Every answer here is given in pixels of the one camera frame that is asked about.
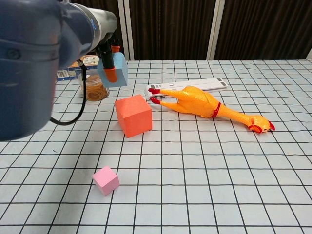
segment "brown curtain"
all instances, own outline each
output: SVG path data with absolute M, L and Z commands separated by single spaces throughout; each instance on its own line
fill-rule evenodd
M 72 0 L 72 3 L 78 3 L 87 7 L 96 9 L 102 9 L 113 12 L 118 19 L 118 26 L 116 30 L 116 36 L 119 39 L 120 51 L 123 52 L 122 34 L 120 27 L 119 9 L 117 0 Z
M 227 0 L 215 59 L 305 59 L 312 0 Z
M 130 0 L 136 60 L 206 59 L 215 0 Z

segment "table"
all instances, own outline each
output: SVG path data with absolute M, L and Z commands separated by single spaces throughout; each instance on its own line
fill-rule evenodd
M 74 125 L 0 142 L 1 234 L 312 233 L 312 60 L 129 61 L 129 85 L 88 102 Z M 116 99 L 147 84 L 221 77 L 227 106 L 275 132 L 178 114 L 151 102 L 153 130 L 125 138 Z M 73 119 L 77 80 L 56 85 L 53 116 Z M 121 186 L 104 197 L 92 174 Z

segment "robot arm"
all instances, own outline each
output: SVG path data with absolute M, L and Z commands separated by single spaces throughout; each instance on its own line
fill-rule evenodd
M 111 12 L 55 0 L 0 0 L 0 141 L 50 119 L 56 72 L 105 44 Z

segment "yellow rubber chicken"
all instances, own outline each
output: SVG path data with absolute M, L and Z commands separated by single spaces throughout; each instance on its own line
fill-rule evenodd
M 247 125 L 250 130 L 257 133 L 265 133 L 269 129 L 275 130 L 274 125 L 263 116 L 249 116 L 231 110 L 211 94 L 196 87 L 188 86 L 181 91 L 150 88 L 149 91 L 152 94 L 161 93 L 177 98 L 178 103 L 167 103 L 151 97 L 153 103 L 166 106 L 177 112 L 195 114 L 204 118 L 227 117 Z

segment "pink cube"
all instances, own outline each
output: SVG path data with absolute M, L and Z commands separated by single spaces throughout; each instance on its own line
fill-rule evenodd
M 109 167 L 104 167 L 93 175 L 97 187 L 106 196 L 117 188 L 120 183 L 116 173 Z

